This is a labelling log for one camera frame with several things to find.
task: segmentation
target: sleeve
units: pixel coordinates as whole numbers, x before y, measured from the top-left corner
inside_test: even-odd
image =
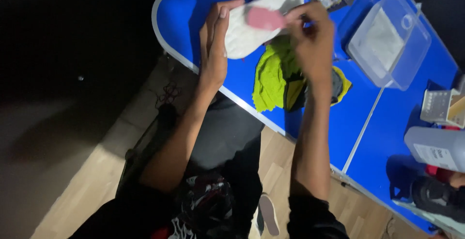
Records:
[[[329,203],[311,195],[291,195],[289,197],[289,223],[287,231],[290,239],[349,239],[346,228],[329,212]]]
[[[133,185],[102,205],[70,238],[149,238],[169,222],[171,209],[168,195]]]

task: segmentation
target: yellow-green towel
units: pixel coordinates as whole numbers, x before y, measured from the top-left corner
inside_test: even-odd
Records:
[[[299,73],[289,36],[272,40],[265,48],[255,70],[252,99],[258,112],[283,107],[286,79]]]

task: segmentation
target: blue table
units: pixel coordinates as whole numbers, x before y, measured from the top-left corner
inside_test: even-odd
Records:
[[[199,30],[210,5],[218,1],[226,0],[155,0],[152,23],[157,39],[170,55],[194,72],[199,71],[200,63]],[[356,0],[352,7],[331,13],[338,31],[335,36],[338,56],[346,57],[341,46],[377,1]],[[415,9],[413,0],[407,1]],[[427,81],[432,80],[449,89],[457,72],[457,65],[444,44],[427,20],[422,15],[421,18],[431,34],[432,44],[407,91],[375,87],[353,62],[334,64],[353,83],[353,88],[341,103],[331,108],[329,149],[334,171],[378,203],[427,231],[428,222],[392,203],[386,174],[390,156],[409,154],[403,135],[412,110],[416,105],[421,106]],[[263,52],[261,46],[244,60],[229,60],[227,77],[220,91],[271,129],[296,139],[303,110],[288,113],[275,108],[258,113],[254,109],[255,66]]]

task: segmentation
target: white insole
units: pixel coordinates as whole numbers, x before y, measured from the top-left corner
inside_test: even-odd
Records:
[[[225,46],[228,58],[241,59],[254,52],[264,42],[274,38],[282,29],[267,31],[247,25],[246,16],[252,6],[279,10],[285,14],[301,5],[304,0],[253,0],[230,11],[229,27],[226,32]]]

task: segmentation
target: hand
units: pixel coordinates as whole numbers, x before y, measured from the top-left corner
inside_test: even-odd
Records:
[[[312,87],[322,86],[331,91],[334,24],[328,12],[320,2],[310,2],[290,10],[286,21],[296,42],[295,53],[302,72],[311,80]],[[304,28],[304,22],[313,25]]]
[[[219,2],[212,6],[200,30],[201,76],[199,87],[216,93],[227,73],[225,35],[229,26],[229,11],[244,4],[244,0]]]

